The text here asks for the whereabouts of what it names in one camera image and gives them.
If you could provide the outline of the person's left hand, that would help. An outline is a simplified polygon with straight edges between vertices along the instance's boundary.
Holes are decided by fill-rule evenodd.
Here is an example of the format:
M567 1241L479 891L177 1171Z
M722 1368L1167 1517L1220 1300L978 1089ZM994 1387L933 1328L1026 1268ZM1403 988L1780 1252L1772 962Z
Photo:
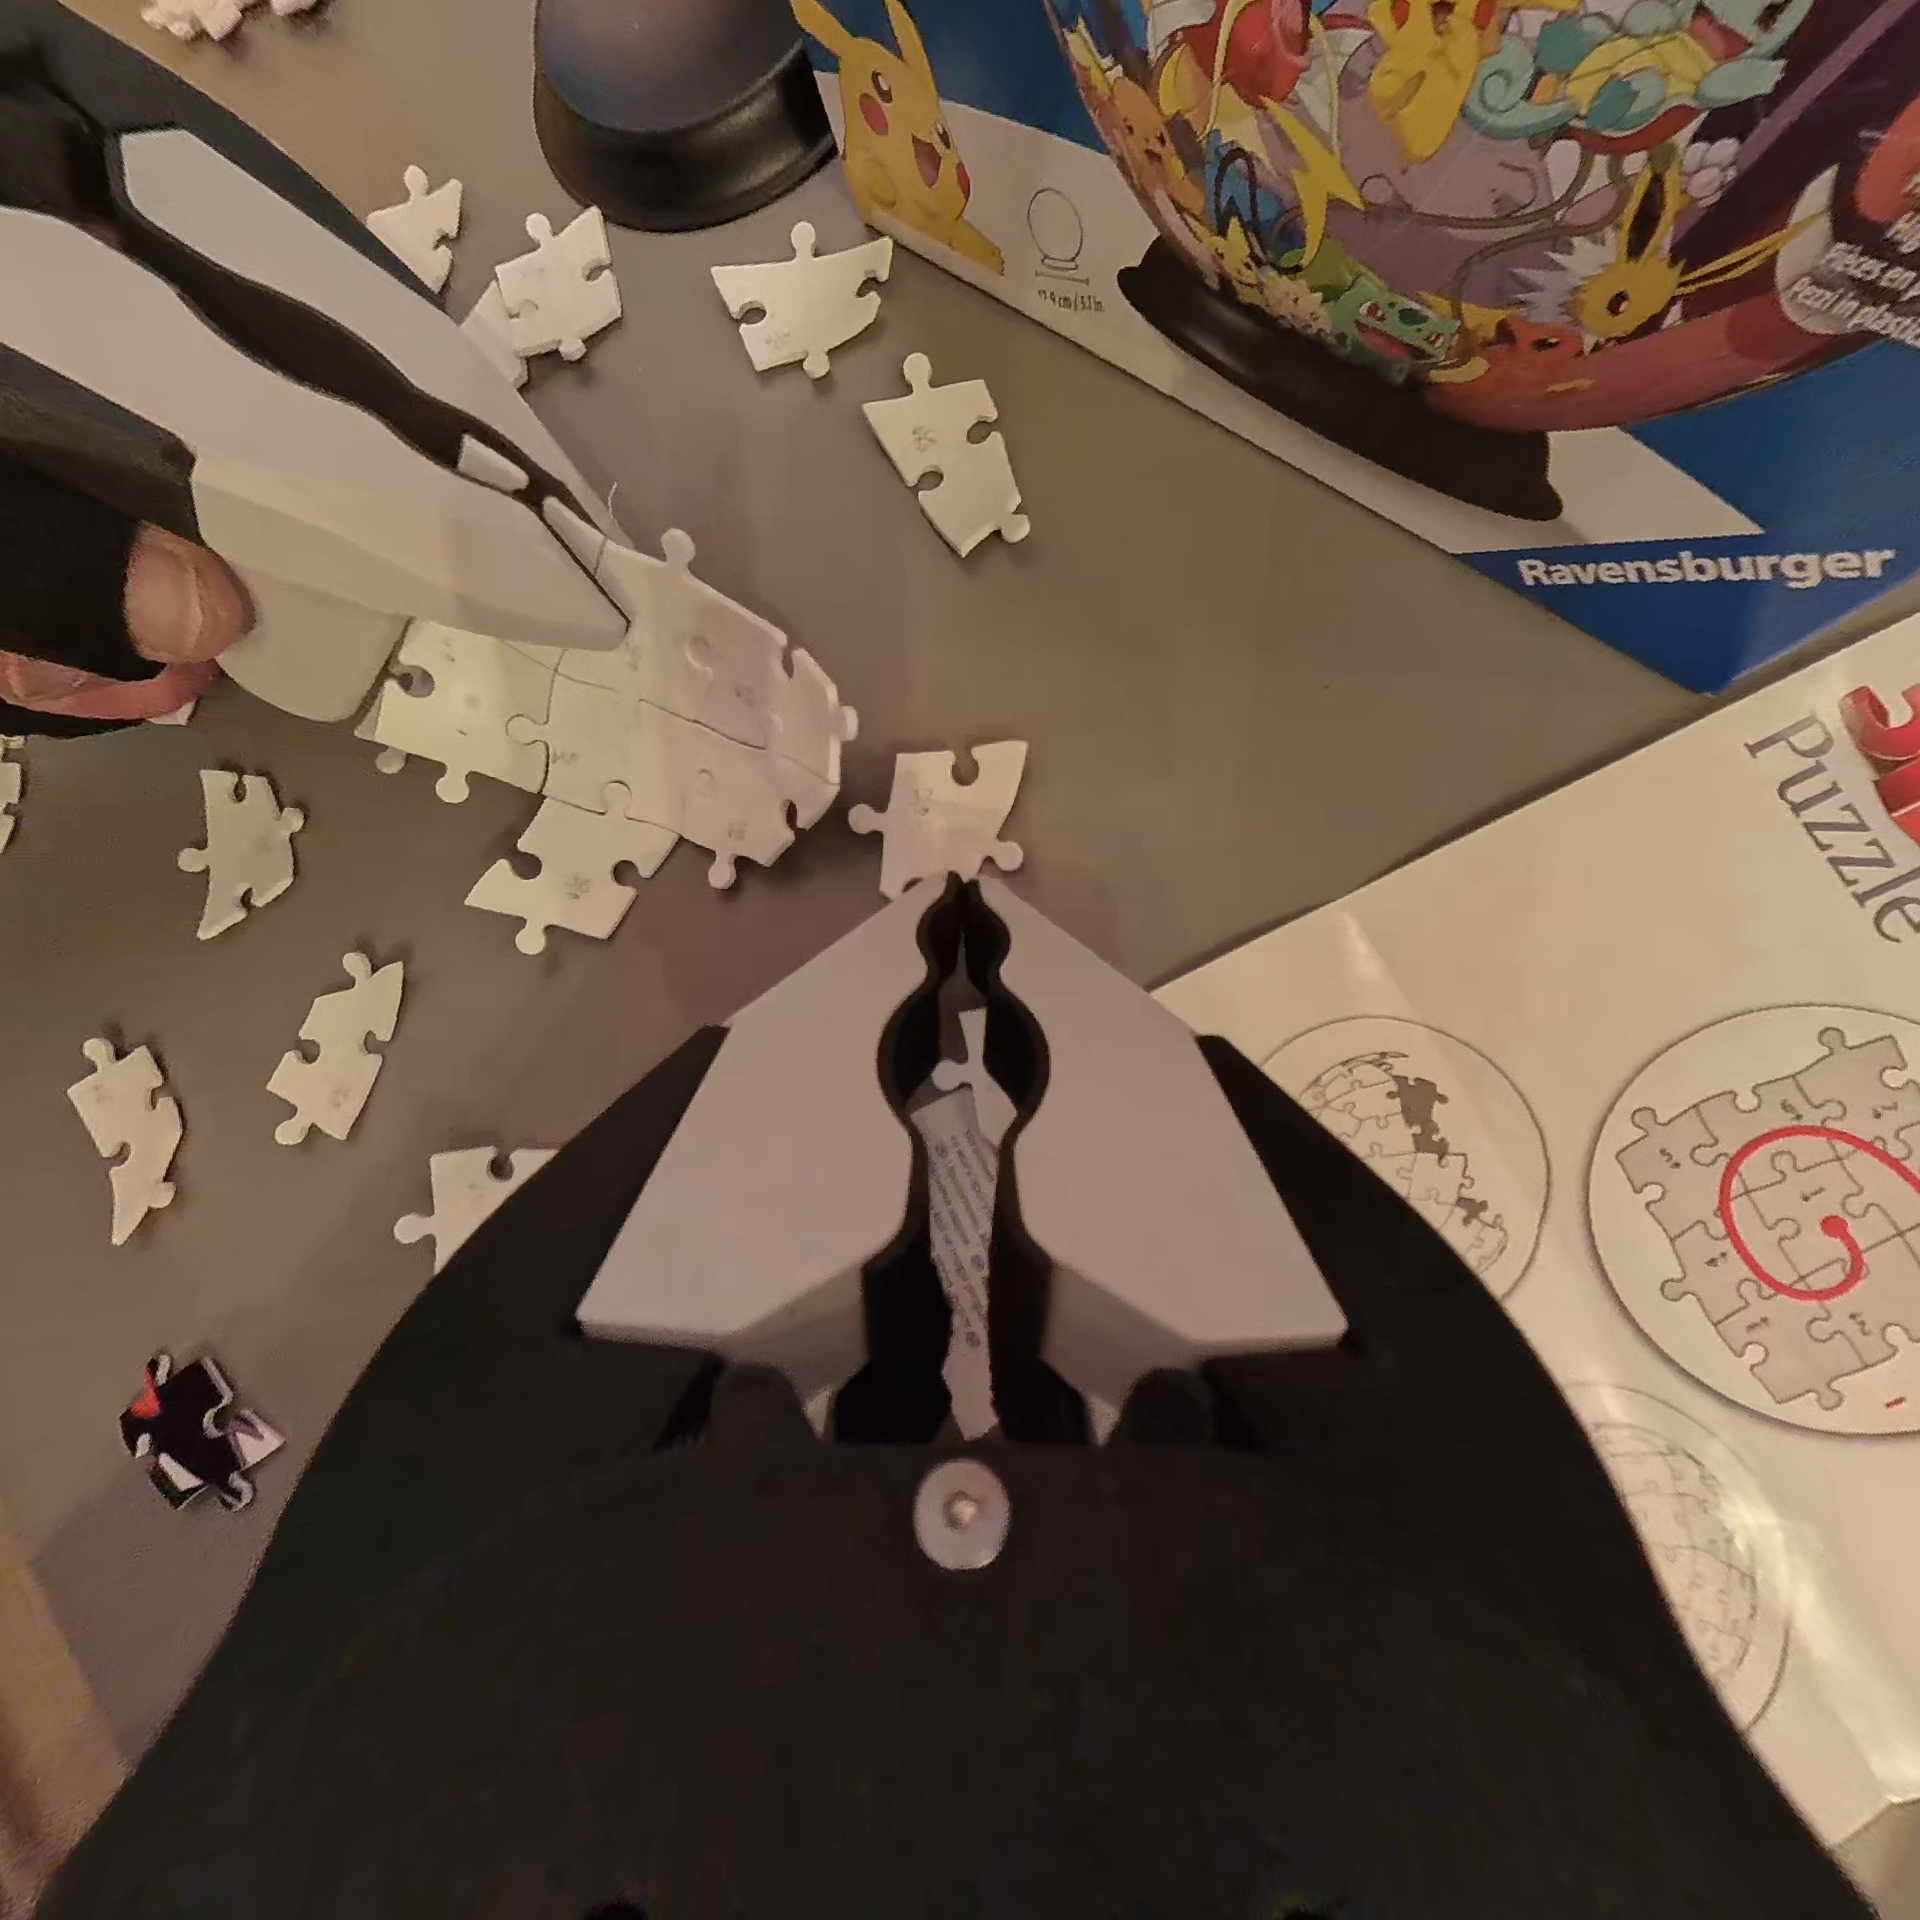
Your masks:
M223 656L253 619L216 554L153 524L132 530L122 593L127 645L153 673L115 680L5 651L5 733L90 737L168 723L217 689Z

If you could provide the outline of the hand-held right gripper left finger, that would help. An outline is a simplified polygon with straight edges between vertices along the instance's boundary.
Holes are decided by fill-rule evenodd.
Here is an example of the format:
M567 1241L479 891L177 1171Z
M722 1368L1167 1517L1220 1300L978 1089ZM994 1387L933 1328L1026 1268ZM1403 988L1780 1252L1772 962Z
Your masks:
M845 1442L952 1420L953 1311L912 1120L965 888L919 880L738 1010L584 1300L597 1338L777 1370Z

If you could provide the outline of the white instruction sheet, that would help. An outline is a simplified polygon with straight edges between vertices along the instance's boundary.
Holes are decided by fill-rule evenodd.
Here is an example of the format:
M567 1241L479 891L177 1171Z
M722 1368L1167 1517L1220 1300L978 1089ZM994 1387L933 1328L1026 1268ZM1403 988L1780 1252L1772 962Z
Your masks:
M1161 991L1569 1394L1829 1844L1915 1804L1915 618Z

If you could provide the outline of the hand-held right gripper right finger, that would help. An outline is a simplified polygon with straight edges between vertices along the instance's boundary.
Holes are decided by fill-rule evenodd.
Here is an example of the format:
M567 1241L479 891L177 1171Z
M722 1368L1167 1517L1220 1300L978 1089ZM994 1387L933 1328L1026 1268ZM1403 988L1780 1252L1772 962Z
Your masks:
M965 884L973 1064L1009 1101L993 1394L1017 1442L1084 1445L1153 1373L1329 1351L1333 1287L1200 1040L1004 882Z

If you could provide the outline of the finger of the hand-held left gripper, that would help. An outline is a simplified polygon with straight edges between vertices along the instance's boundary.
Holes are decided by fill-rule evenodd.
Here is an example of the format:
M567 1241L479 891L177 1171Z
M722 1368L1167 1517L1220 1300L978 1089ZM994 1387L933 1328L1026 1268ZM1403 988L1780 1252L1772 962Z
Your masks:
M271 282L288 290L300 319L313 319L322 307L351 325L393 330L405 365L401 394L419 400L416 378L450 391L452 456L445 459L426 451L369 404L353 404L393 425L429 457L522 496L584 565L595 565L601 544L611 543L611 512L589 503L569 457L458 322L433 301L415 307L401 299L399 283L370 273L324 233L316 250L271 236L268 192L193 136L131 136L120 145L120 155L139 212L252 283Z
M179 289L5 208L5 452L199 538L252 587L608 649L627 618L539 509L234 346Z

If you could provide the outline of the colourful cartoon puzzle box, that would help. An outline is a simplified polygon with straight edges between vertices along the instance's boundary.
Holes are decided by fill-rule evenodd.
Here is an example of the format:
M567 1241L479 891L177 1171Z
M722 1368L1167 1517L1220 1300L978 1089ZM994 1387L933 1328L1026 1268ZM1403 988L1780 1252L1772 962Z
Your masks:
M1915 3L797 3L858 210L1693 691L1915 587Z

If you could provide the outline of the single white puzzle piece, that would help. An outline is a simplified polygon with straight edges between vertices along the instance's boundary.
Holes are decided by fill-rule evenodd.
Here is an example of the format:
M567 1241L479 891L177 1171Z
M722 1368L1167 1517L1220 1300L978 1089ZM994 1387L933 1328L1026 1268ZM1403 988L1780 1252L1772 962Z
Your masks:
M986 867L1017 874L1019 844L1001 829L1017 802L1028 746L1021 738L972 749L973 778L963 783L953 752L903 752L885 807L856 802L848 828L877 834L881 896L899 901L922 880L973 880Z

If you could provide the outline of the black round ball stand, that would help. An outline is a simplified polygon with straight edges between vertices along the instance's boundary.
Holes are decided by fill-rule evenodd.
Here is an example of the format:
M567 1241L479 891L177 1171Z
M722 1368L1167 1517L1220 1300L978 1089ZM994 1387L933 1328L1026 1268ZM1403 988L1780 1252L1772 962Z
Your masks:
M731 224L836 155L787 3L537 3L532 104L554 179L635 232Z

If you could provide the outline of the small white puzzle section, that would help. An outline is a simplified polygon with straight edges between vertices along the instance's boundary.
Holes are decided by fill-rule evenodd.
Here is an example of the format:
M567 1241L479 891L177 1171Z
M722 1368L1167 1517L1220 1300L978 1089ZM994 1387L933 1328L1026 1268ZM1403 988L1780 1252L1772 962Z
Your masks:
M627 819L600 796L569 802L555 755L513 731L547 715L557 656L439 621L415 621L355 728L375 746L377 770L407 762L439 768L436 796L469 801L474 783L535 796L537 809L513 853L471 884L465 905L514 923L519 954L537 955L554 933L604 941L627 919L643 880L659 874L680 837Z

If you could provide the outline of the person's beige trousers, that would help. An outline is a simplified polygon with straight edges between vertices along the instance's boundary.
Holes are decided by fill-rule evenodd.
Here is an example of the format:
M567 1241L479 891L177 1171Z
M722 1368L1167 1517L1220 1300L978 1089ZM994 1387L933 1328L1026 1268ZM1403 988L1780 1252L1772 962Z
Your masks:
M3 1525L3 1916L32 1916L127 1781L96 1693Z

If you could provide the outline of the black printed puzzle piece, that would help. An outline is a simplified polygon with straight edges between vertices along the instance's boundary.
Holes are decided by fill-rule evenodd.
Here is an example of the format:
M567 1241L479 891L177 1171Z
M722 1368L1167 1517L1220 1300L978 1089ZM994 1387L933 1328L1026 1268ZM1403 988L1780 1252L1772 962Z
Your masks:
M232 1513L248 1508L257 1498L253 1471L285 1445L263 1416L239 1405L234 1383L211 1355L151 1355L117 1425L123 1451L147 1465L171 1508L203 1498Z

